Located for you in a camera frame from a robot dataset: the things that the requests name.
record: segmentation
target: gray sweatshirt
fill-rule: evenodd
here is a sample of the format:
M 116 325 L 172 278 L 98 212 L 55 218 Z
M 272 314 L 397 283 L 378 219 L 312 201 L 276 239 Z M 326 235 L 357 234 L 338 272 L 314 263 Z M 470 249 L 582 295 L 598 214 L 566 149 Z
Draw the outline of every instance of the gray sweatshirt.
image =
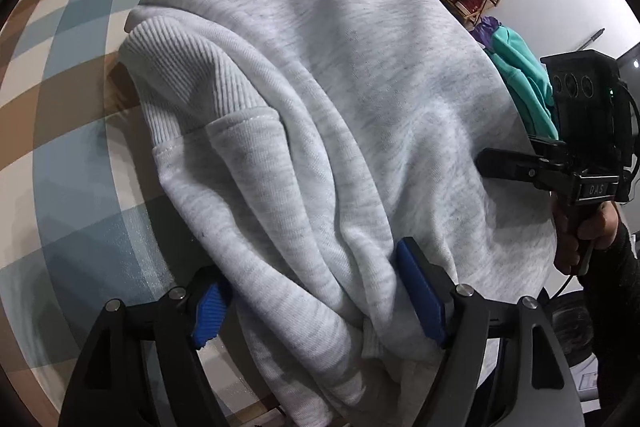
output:
M 474 167 L 527 134 L 438 0 L 141 0 L 127 29 L 162 187 L 297 425 L 418 412 L 442 354 L 394 270 L 401 237 L 485 298 L 539 293 L 548 196 Z

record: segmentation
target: sweatshirt sleeve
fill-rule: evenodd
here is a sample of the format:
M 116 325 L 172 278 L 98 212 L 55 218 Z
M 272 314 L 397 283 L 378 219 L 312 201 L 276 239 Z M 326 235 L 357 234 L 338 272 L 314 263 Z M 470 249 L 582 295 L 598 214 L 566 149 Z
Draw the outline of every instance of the sweatshirt sleeve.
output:
M 596 250 L 578 278 L 593 321 L 601 407 L 615 407 L 640 372 L 640 266 L 622 223 L 613 244 Z

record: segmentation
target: checkered tablecloth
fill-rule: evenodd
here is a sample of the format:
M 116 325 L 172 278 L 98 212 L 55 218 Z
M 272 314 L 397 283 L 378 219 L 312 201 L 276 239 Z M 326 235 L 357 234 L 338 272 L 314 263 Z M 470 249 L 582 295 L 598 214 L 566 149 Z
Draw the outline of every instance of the checkered tablecloth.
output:
M 162 193 L 116 62 L 138 1 L 21 0 L 0 34 L 0 363 L 45 427 L 108 299 L 155 300 L 210 264 Z M 238 425 L 270 397 L 222 337 L 200 354 Z

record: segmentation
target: silver bolt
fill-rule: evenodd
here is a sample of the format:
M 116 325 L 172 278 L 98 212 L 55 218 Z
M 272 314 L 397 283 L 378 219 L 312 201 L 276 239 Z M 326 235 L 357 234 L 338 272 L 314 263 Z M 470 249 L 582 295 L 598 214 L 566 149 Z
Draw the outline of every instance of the silver bolt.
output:
M 120 299 L 111 299 L 104 305 L 104 309 L 108 312 L 116 312 L 120 309 L 120 304 L 122 304 Z
M 470 297 L 476 292 L 473 287 L 468 284 L 459 284 L 456 286 L 456 293 L 458 295 L 462 295 L 463 297 Z
M 525 308 L 529 308 L 530 310 L 535 310 L 538 307 L 538 301 L 529 296 L 522 298 L 522 304 L 524 304 Z
M 187 290 L 185 290 L 182 286 L 176 286 L 175 288 L 171 288 L 169 290 L 169 298 L 174 301 L 181 301 L 184 299 L 184 296 L 187 295 Z

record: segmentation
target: teal garment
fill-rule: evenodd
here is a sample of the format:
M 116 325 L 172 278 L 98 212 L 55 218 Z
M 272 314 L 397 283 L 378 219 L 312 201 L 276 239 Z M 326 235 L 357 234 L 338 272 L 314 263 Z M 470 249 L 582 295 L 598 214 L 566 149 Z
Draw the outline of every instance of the teal garment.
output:
M 544 66 L 515 31 L 500 26 L 485 49 L 500 72 L 529 134 L 558 139 L 558 130 L 548 107 L 553 107 L 553 90 Z

